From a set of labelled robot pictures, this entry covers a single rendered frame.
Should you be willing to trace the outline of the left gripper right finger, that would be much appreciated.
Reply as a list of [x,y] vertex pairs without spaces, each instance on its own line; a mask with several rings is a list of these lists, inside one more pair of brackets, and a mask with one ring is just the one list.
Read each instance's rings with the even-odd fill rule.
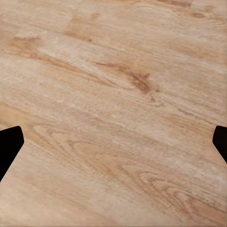
[[227,163],[227,127],[217,126],[212,142]]

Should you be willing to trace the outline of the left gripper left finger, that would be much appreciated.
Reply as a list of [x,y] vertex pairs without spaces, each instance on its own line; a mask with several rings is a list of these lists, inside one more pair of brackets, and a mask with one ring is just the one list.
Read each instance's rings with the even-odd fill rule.
[[24,144],[20,126],[0,131],[0,182]]

